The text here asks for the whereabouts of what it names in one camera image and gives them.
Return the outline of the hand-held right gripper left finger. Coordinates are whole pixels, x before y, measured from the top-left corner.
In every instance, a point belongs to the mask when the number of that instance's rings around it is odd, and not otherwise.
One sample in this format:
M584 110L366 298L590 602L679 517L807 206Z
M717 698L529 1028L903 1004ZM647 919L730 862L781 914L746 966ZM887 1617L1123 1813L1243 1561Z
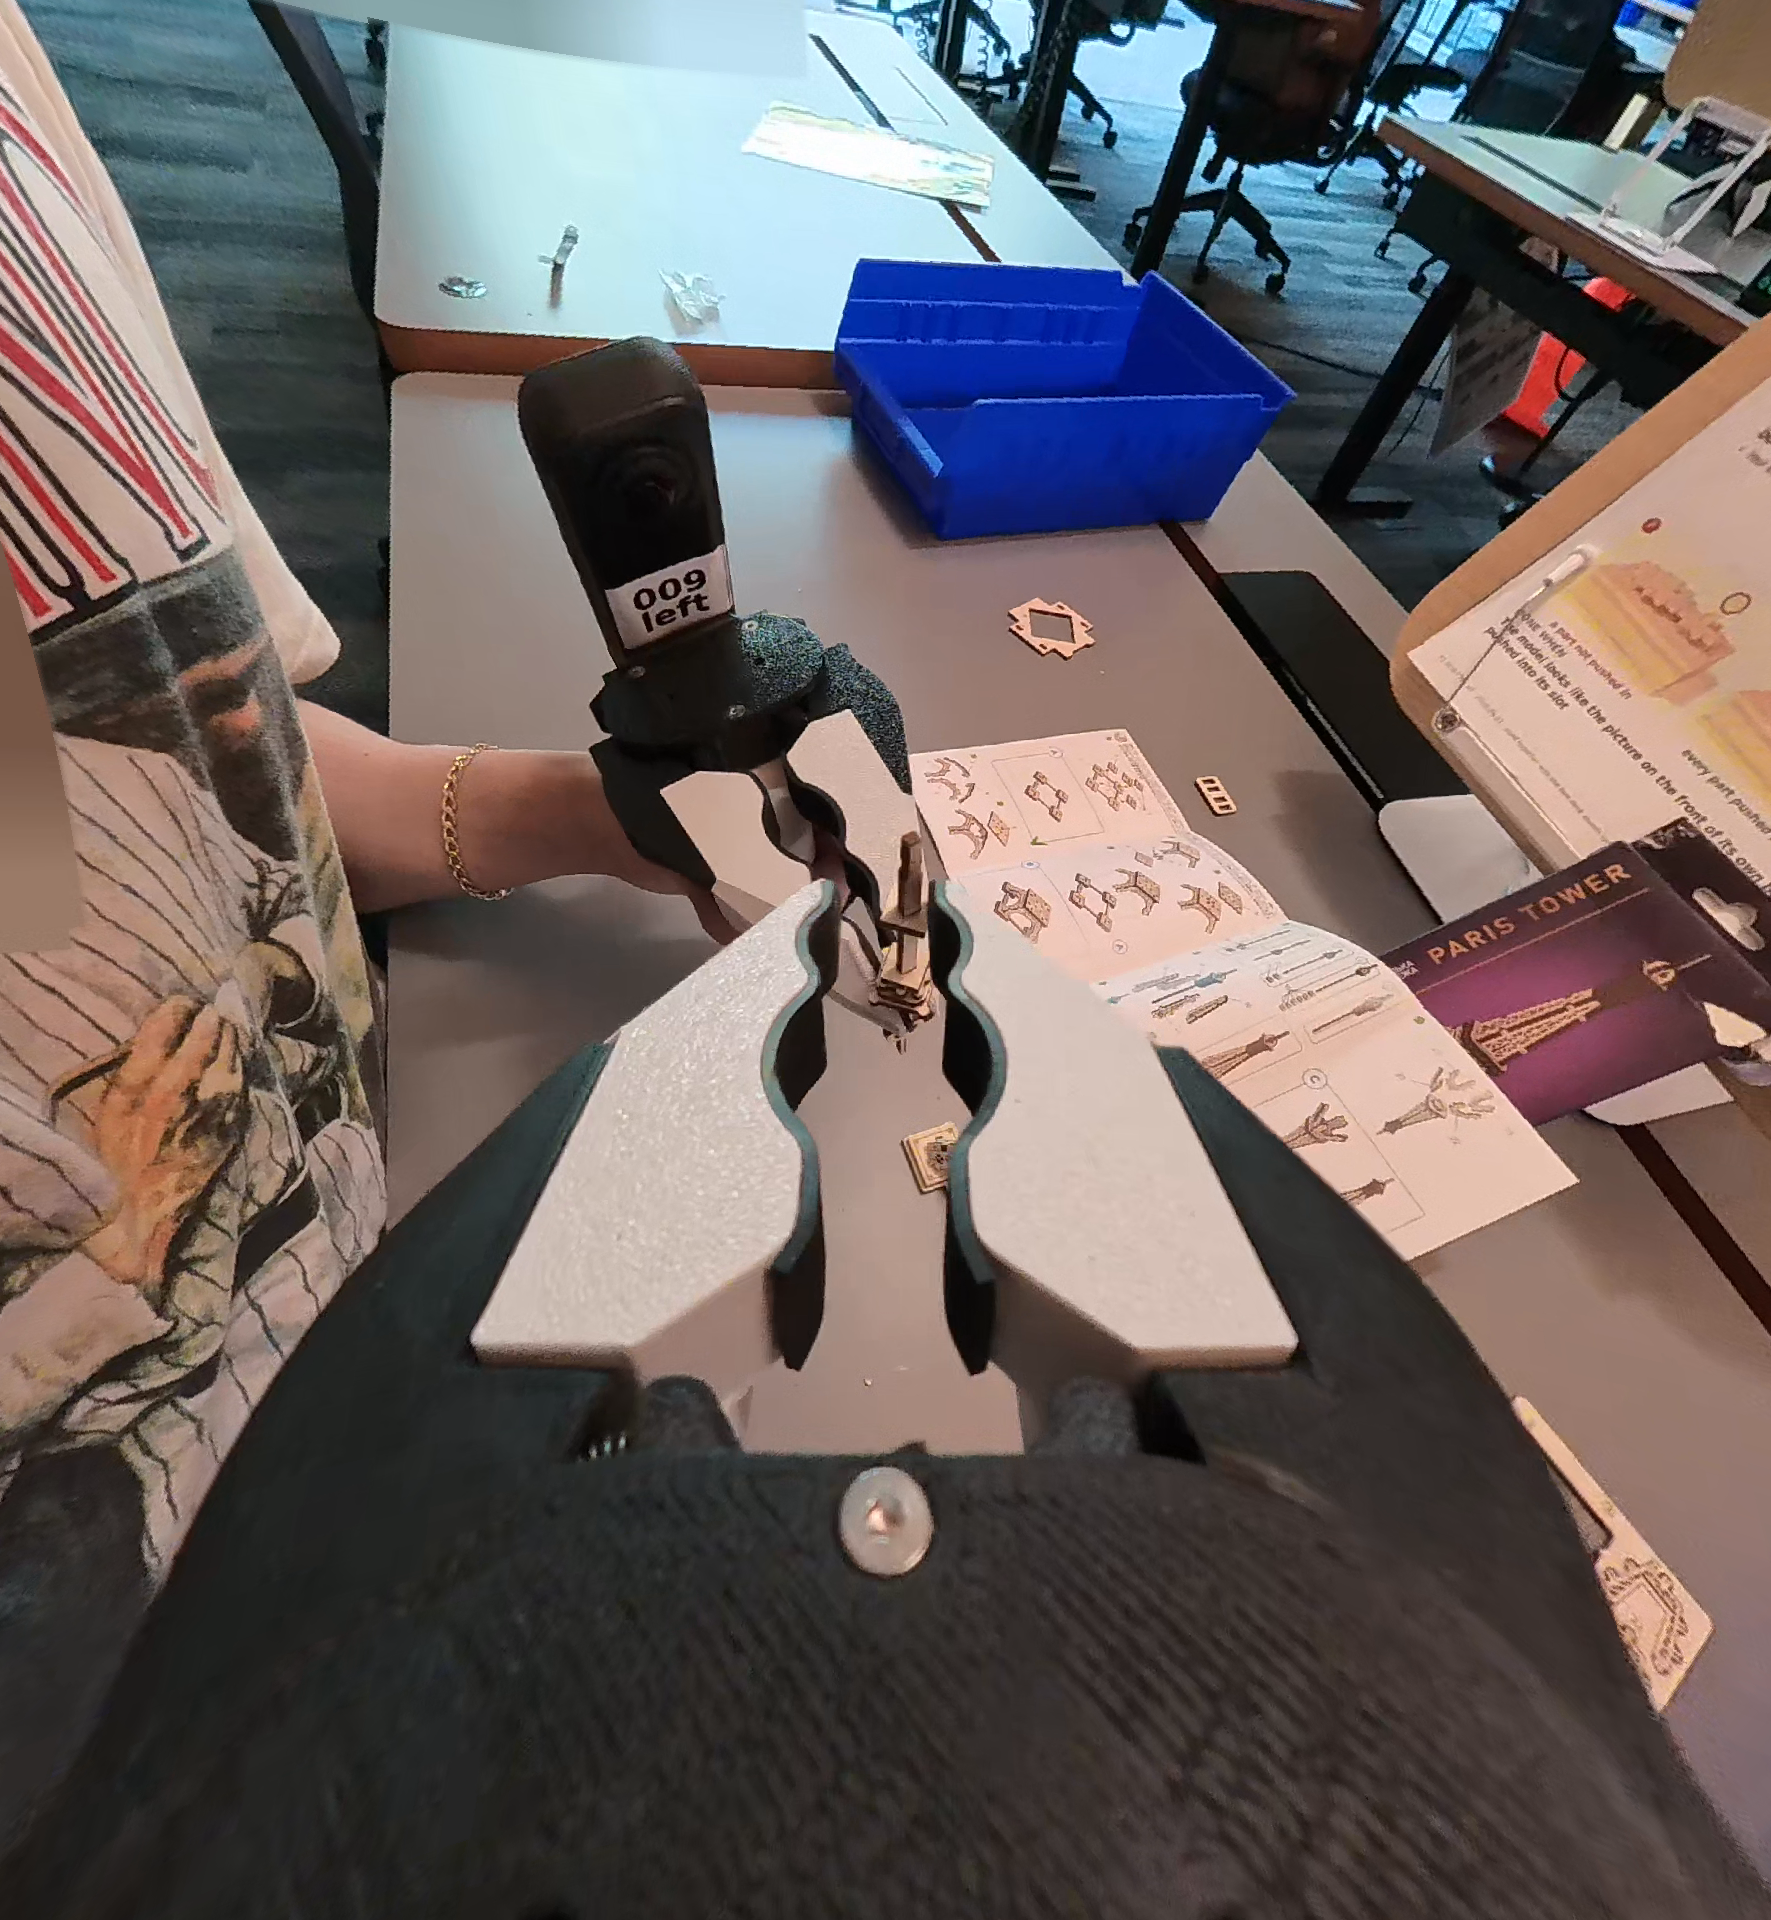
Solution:
M846 914L807 883L630 1019L474 1323L481 1361L696 1376L736 1401L823 1333L823 1074Z

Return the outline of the wooden tower spire model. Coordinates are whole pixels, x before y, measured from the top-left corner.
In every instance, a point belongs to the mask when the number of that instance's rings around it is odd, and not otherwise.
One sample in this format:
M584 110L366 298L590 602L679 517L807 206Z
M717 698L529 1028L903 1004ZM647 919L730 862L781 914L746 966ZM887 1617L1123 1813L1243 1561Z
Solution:
M897 886L879 897L878 919L878 1014L887 1019L887 1041L906 1047L921 1019L935 1019L935 956L928 956L928 862L921 832L897 852Z

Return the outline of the white desk wooden edge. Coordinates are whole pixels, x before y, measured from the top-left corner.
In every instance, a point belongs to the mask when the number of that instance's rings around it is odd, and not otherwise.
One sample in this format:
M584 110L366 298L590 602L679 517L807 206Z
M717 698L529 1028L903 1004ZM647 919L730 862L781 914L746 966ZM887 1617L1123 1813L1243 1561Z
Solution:
M990 155L990 206L746 155L769 107ZM577 253L551 303L535 253L566 226ZM516 377L660 337L717 388L833 388L857 258L1113 268L878 16L807 16L782 76L391 31L376 332L397 372ZM660 272L705 272L717 322L679 332Z

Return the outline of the beige desk black legs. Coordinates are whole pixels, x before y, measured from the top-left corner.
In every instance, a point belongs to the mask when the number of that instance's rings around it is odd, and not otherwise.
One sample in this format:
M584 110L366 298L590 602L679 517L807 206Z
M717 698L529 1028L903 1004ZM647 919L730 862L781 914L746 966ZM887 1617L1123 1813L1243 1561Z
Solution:
M1398 350L1355 407L1341 446L1329 456L1313 505L1392 517L1398 490L1350 502L1398 405L1420 388L1424 362L1448 350L1471 289L1514 303L1530 332L1551 332L1586 356L1628 405L1659 405L1714 350L1749 332L1738 289L1771 258L1771 243L1703 243L1714 272L1659 272L1611 236L1581 226L1622 195L1628 218L1659 217L1686 181L1641 172L1628 149L1522 134L1522 132L1465 132L1465 125L1386 125L1381 132L1420 181L1392 217L1420 253L1448 272L1398 332Z

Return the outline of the person's left hand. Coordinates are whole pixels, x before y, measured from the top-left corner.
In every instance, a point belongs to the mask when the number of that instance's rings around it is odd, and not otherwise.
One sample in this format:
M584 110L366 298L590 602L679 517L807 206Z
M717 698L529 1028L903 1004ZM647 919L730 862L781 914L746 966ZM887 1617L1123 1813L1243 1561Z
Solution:
M490 852L503 856L499 883L609 875L647 897L679 897L712 943L730 943L724 906L701 883L630 843L590 752L513 752Z

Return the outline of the folded instruction leaflet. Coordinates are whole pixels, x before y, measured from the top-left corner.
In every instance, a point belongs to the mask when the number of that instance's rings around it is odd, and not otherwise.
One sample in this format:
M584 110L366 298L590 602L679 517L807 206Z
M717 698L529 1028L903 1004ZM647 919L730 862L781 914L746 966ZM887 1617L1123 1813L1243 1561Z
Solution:
M1214 1071L1398 1256L1575 1177L1366 950L1189 832L1131 732L913 752L937 869L1146 1047Z

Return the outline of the blue plastic bin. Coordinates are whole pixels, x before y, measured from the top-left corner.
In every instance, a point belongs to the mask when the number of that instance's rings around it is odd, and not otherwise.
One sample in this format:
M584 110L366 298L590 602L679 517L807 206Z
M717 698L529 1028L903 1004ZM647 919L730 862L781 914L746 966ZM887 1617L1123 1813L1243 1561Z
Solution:
M857 258L847 422L935 540L1214 517L1289 388L1167 276Z

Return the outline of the glossy leaflet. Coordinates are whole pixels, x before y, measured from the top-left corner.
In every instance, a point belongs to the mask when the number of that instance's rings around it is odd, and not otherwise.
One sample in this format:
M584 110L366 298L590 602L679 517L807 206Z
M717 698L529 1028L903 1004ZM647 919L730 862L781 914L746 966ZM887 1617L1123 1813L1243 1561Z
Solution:
M836 181L878 181L921 203L990 206L990 155L903 134L879 125L769 107L736 149L809 172L809 177L836 177Z

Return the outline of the person in printed shirt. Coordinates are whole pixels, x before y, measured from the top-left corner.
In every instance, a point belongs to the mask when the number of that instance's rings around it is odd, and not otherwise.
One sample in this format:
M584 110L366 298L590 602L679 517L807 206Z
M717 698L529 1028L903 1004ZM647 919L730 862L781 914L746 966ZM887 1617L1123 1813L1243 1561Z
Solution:
M370 966L247 505L137 226L0 4L0 553L75 837L0 956L0 1859L217 1459L383 1234Z

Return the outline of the black office chair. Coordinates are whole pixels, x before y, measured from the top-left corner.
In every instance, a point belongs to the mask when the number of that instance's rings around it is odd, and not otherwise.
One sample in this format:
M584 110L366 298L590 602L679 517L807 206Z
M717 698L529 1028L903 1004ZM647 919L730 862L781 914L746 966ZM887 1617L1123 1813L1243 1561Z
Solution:
M1177 83L1189 110L1160 191L1123 236L1132 246L1131 272L1146 276L1160 268L1177 217L1214 217L1192 276L1206 276L1206 253L1232 218L1273 258L1263 289L1277 298L1289 253L1243 195L1243 172L1333 155L1381 42L1381 0L1206 0L1192 16L1214 28L1214 44Z
M990 67L990 44L987 44L977 76L969 74L957 94L973 107L1005 98L1013 107L1005 142L1016 161L1034 161L1034 177L1045 177L1059 155L1059 134L1066 134L1076 54L1092 42L1131 42L1132 4L1131 0L1034 0L1027 18L1034 18L1027 61Z

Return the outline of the wooden parts sheet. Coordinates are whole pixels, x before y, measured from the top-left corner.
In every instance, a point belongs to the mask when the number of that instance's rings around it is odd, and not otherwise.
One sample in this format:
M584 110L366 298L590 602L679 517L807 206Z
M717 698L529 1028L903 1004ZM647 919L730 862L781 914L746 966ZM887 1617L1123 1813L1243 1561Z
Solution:
M1636 1662L1647 1705L1669 1715L1686 1667L1714 1639L1714 1617L1686 1597L1686 1583L1654 1560L1654 1543L1628 1526L1628 1509L1595 1484L1595 1475L1557 1440L1557 1427L1514 1392L1514 1415L1536 1440L1571 1526L1586 1552L1595 1591L1614 1617L1622 1653Z

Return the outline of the hanging paper tag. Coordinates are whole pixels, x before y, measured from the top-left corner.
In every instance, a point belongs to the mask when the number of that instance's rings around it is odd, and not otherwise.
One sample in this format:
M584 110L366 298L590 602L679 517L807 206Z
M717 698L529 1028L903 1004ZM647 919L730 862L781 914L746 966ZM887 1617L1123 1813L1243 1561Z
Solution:
M1448 347L1448 397L1441 397L1441 422L1430 422L1424 456L1458 446L1465 432L1476 432L1487 422L1501 422L1522 397L1536 337L1542 332L1530 317L1520 317L1506 298L1489 298L1489 289L1465 298L1451 347Z

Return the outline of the wooden document board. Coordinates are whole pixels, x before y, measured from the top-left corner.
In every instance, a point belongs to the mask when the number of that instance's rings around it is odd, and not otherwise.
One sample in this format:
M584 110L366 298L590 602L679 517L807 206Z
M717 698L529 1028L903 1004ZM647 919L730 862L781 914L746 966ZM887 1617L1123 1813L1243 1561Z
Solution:
M1536 869L1686 815L1771 897L1771 317L1420 594L1386 672Z

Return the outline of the orange cone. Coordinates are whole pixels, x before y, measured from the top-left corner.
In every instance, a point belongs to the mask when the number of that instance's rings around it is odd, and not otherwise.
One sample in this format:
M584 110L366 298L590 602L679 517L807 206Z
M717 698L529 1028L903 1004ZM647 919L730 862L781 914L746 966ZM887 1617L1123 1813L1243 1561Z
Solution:
M1506 430L1522 430L1530 442L1542 442L1551 422L1562 418L1562 405L1575 397L1581 372L1586 362L1542 332L1514 407L1501 407L1489 430L1506 422Z

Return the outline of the white document stand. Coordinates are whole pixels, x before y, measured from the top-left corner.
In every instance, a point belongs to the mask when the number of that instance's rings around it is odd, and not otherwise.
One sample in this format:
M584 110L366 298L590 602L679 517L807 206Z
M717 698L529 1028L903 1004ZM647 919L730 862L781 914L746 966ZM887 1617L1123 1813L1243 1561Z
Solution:
M1714 172L1675 177L1669 155L1686 155L1686 134L1703 134ZM1641 268L1703 276L1716 272L1702 246L1716 246L1703 226L1714 206L1738 195L1749 161L1771 155L1771 119L1738 110L1728 98L1691 98L1675 110L1659 142L1636 161L1628 181L1595 217L1571 217L1575 226L1605 236L1611 246L1636 253Z

